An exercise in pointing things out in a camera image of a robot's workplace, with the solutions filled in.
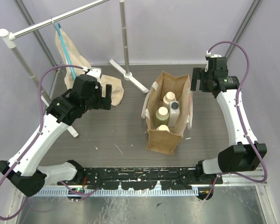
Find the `cream bottle beige cap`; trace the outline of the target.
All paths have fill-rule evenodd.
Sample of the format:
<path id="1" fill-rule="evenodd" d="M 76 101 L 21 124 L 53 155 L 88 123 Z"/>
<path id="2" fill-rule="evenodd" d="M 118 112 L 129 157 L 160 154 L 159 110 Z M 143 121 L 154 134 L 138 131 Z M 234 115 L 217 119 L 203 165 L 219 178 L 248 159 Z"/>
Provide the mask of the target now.
<path id="1" fill-rule="evenodd" d="M 163 97 L 162 106 L 169 109 L 171 101 L 176 101 L 176 97 L 175 97 L 175 94 L 173 92 L 169 91 Z"/>

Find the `white square bottle black cap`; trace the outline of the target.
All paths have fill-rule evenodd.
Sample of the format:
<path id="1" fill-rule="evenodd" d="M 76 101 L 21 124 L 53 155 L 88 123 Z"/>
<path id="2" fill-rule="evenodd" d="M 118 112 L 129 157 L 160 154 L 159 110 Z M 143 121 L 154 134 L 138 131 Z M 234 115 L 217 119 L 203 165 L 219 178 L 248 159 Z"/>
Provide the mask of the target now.
<path id="1" fill-rule="evenodd" d="M 180 115 L 180 107 L 178 101 L 170 102 L 168 112 L 169 112 L 169 119 L 168 119 L 167 126 L 174 127 Z"/>

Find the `yellow-green bottle cream cap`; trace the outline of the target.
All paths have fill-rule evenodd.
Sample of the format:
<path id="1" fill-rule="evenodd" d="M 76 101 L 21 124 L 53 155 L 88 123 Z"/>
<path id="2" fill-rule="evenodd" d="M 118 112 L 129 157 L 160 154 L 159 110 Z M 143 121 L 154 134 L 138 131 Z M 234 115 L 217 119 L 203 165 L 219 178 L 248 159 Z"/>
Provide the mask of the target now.
<path id="1" fill-rule="evenodd" d="M 169 112 L 166 107 L 160 107 L 155 114 L 154 124 L 158 128 L 161 125 L 167 125 L 169 119 Z"/>

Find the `beige bottle pink cap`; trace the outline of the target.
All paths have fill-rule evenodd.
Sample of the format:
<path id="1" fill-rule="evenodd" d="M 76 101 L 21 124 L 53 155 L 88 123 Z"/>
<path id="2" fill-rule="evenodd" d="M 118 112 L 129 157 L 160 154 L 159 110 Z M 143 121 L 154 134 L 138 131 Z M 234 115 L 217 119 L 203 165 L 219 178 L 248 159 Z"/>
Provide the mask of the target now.
<path id="1" fill-rule="evenodd" d="M 167 125 L 160 125 L 156 128 L 157 131 L 167 131 L 170 132 L 169 127 Z"/>

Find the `brown canvas bag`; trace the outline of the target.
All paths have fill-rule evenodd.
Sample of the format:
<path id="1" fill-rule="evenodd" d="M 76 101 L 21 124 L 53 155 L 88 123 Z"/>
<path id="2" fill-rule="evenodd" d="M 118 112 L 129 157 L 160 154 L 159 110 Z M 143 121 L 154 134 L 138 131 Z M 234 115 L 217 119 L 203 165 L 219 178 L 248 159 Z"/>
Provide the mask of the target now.
<path id="1" fill-rule="evenodd" d="M 193 96 L 191 88 L 191 74 L 174 77 L 162 72 L 153 82 L 146 95 L 141 117 L 146 120 L 148 141 L 147 150 L 161 154 L 174 155 L 175 149 L 183 138 L 186 128 L 192 127 Z M 155 114 L 162 106 L 163 97 L 169 91 L 175 94 L 180 105 L 180 115 L 174 127 L 169 131 L 159 131 L 154 125 Z"/>

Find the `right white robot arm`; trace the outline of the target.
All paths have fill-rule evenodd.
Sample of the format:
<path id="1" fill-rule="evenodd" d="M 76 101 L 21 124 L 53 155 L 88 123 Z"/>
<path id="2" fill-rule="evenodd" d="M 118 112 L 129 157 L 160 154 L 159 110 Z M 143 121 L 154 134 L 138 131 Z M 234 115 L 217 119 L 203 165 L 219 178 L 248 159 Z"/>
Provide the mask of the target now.
<path id="1" fill-rule="evenodd" d="M 227 59 L 221 55 L 206 56 L 205 68 L 194 68 L 191 90 L 210 92 L 220 105 L 226 122 L 229 146 L 214 159 L 199 161 L 195 169 L 196 180 L 207 183 L 219 173 L 254 171 L 260 164 L 256 153 L 261 157 L 267 153 L 264 143 L 259 143 L 249 125 L 242 104 L 240 82 L 236 76 L 228 75 Z"/>

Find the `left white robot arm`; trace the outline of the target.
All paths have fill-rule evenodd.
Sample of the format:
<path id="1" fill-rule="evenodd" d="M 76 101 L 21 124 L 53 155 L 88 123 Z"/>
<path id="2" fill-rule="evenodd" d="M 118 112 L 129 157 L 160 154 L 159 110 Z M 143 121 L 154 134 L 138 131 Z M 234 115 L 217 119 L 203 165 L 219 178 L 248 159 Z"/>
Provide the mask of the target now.
<path id="1" fill-rule="evenodd" d="M 72 123 L 91 109 L 111 109 L 112 85 L 102 86 L 93 76 L 78 76 L 71 89 L 52 100 L 43 116 L 43 124 L 33 133 L 21 150 L 8 161 L 0 161 L 0 172 L 25 196 L 31 197 L 44 186 L 69 181 L 79 185 L 84 168 L 74 160 L 41 167 L 40 161 L 59 136 Z"/>

